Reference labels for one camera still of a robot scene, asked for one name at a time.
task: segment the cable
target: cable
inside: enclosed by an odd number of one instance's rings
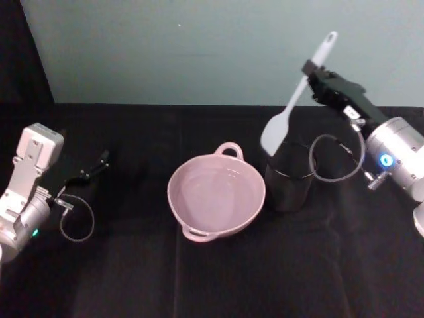
[[[72,238],[65,233],[65,230],[64,230],[64,227],[63,227],[65,216],[68,214],[68,211],[69,211],[69,210],[65,210],[65,212],[62,214],[62,218],[60,219],[60,222],[59,222],[59,229],[60,229],[61,234],[65,237],[65,239],[70,240],[71,242],[74,242],[74,243],[81,243],[81,242],[88,240],[94,232],[94,224],[95,224],[94,212],[93,212],[93,209],[90,207],[90,204],[88,204],[84,199],[77,197],[76,195],[62,194],[61,196],[62,197],[73,197],[74,199],[80,200],[88,208],[88,210],[91,214],[91,220],[93,220],[93,222],[91,224],[91,230],[90,230],[90,232],[88,233],[87,236],[85,236],[83,238]]]
[[[359,143],[360,143],[360,158],[359,158],[359,161],[357,162],[356,168],[351,173],[349,173],[349,174],[347,174],[347,175],[345,175],[343,177],[340,177],[340,178],[329,179],[329,178],[321,177],[317,173],[317,170],[315,169],[315,165],[314,165],[315,159],[313,157],[313,151],[315,150],[315,147],[317,146],[317,143],[320,140],[323,140],[324,138],[328,138],[328,139],[331,139],[331,140],[337,142],[339,144],[339,146],[341,146],[344,150],[346,150],[346,152],[348,154],[350,154],[353,157],[352,151],[349,148],[347,148],[345,145],[343,145],[341,142],[339,142],[339,140],[336,137],[334,137],[334,136],[332,136],[330,134],[322,134],[321,136],[318,136],[313,141],[313,143],[311,145],[311,148],[309,149],[309,167],[311,168],[312,174],[318,180],[323,181],[323,182],[340,182],[340,181],[349,179],[350,177],[353,177],[362,168],[362,164],[364,163],[365,153],[366,153],[365,140],[364,140],[364,137],[363,137],[362,133],[360,132],[360,129],[356,129],[354,127],[354,130],[358,134],[358,138],[359,138]]]

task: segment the teal wall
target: teal wall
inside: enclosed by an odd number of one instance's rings
[[[377,105],[421,106],[424,2],[22,0],[57,102],[281,105],[326,65]],[[310,93],[300,103],[314,105]]]

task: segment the black backdrop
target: black backdrop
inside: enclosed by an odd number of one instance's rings
[[[0,1],[0,102],[31,107],[53,103],[19,0]]]
[[[166,201],[170,174],[229,140],[262,172],[258,139],[279,109],[51,105],[21,6],[0,2],[0,17],[8,21],[0,38],[7,52],[0,59],[1,188],[22,128],[35,121],[68,130],[64,154],[78,165],[112,150],[111,169],[80,192],[96,213],[94,237],[74,245],[54,221],[42,229],[3,266],[0,317],[423,316],[423,240],[413,226],[414,203],[393,183],[376,193],[359,175],[315,183],[300,213],[265,209],[238,235],[192,244]],[[383,110],[424,133],[422,109]],[[311,142],[333,133],[357,150],[348,127],[326,108],[300,107],[290,120],[289,138]],[[334,148],[324,146],[319,159],[325,174],[351,168]]]

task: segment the blue led light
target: blue led light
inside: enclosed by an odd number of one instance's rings
[[[380,162],[385,167],[390,167],[393,164],[393,158],[389,154],[383,154],[380,157]]]

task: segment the pink bowl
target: pink bowl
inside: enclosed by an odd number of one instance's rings
[[[226,149],[233,149],[237,157],[223,154]],[[194,242],[241,231],[260,212],[264,200],[264,179],[233,142],[182,164],[168,182],[172,213],[184,236]]]

